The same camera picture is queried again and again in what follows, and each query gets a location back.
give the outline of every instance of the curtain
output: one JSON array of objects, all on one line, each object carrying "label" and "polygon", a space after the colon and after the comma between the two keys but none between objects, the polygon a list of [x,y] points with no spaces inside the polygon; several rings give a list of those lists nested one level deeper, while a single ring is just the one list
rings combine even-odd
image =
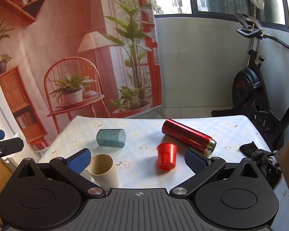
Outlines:
[{"label": "curtain", "polygon": [[35,151],[76,116],[161,106],[151,0],[0,0],[0,86]]}]

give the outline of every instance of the crosshair mark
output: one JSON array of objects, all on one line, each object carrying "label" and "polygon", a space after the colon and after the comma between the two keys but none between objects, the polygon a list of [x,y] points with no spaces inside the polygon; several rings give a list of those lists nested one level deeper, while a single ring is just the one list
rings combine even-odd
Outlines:
[{"label": "crosshair mark", "polygon": [[143,196],[143,195],[145,195],[143,192],[137,192],[135,195],[137,195],[138,197],[141,197],[141,196]]}]

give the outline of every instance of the red thermos bottle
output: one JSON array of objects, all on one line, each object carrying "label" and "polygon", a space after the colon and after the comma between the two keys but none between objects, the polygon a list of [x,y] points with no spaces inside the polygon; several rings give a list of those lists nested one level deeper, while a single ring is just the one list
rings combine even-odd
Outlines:
[{"label": "red thermos bottle", "polygon": [[216,146],[216,141],[212,137],[171,119],[164,122],[162,132],[190,145],[203,154],[211,155]]}]

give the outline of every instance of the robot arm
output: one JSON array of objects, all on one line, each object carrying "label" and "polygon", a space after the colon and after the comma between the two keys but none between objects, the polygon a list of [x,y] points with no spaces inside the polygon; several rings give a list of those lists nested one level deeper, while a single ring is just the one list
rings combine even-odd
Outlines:
[{"label": "robot arm", "polygon": [[[5,134],[0,130],[0,140],[5,137]],[[20,138],[12,138],[0,142],[0,158],[22,151],[24,143]]]}]

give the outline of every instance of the chair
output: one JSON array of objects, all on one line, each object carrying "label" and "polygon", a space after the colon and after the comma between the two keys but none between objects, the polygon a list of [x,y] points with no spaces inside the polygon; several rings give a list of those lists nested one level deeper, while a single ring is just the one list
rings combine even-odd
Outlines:
[{"label": "chair", "polygon": [[[90,82],[87,87],[85,87],[85,92],[95,91],[98,93],[98,97],[94,97],[93,100],[75,107],[68,109],[58,108],[64,104],[64,96],[60,97],[58,95],[50,95],[54,90],[58,88],[56,85],[57,80],[64,78],[64,73],[67,74],[84,74],[90,79],[94,79],[95,82]],[[96,117],[96,113],[93,107],[95,102],[101,101],[107,116],[110,114],[107,110],[104,95],[101,93],[100,76],[95,65],[89,60],[81,57],[68,57],[64,58],[51,66],[45,74],[44,77],[44,89],[46,93],[47,102],[49,105],[50,114],[47,117],[52,116],[57,132],[60,133],[59,125],[56,116],[67,113],[70,120],[72,120],[71,111],[75,111],[84,107],[89,107],[90,111]]]}]

